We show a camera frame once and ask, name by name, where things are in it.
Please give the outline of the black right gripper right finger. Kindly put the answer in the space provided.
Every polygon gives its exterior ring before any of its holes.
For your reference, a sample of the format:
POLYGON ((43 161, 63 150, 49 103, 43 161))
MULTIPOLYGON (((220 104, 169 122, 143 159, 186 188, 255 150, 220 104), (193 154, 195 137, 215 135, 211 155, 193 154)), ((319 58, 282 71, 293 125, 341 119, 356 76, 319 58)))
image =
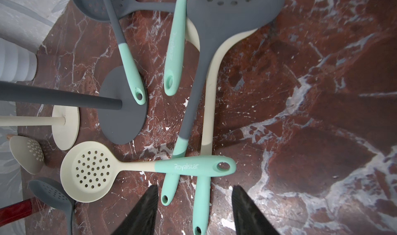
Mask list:
POLYGON ((240 186, 233 186, 232 207, 237 235, 279 235, 240 186))

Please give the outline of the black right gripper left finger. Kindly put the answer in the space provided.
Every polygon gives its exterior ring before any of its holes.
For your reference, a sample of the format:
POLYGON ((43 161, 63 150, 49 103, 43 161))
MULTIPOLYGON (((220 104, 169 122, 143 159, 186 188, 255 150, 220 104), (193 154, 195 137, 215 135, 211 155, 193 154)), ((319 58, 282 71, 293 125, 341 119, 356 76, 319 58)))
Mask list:
POLYGON ((158 186, 152 185, 113 235, 153 235, 158 209, 158 186))

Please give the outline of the small grey skimmer mint handle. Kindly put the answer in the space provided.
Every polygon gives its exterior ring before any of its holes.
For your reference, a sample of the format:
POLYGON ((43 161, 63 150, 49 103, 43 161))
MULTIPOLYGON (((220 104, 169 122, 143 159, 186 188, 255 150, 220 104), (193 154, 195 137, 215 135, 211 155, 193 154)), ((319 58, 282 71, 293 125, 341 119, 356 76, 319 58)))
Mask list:
POLYGON ((42 202, 50 207, 64 211, 68 223, 68 234, 72 235, 75 200, 65 192, 63 186, 53 179, 40 177, 31 180, 28 187, 42 202))

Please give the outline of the cream skimmer wooden handle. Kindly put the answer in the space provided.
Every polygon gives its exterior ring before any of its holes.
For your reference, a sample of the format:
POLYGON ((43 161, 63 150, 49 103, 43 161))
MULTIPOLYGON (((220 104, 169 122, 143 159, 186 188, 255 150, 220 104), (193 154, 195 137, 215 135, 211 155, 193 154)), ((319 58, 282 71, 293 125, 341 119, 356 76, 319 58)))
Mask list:
POLYGON ((10 151, 17 162, 30 174, 38 174, 44 166, 44 154, 39 143, 31 138, 8 134, 10 151))

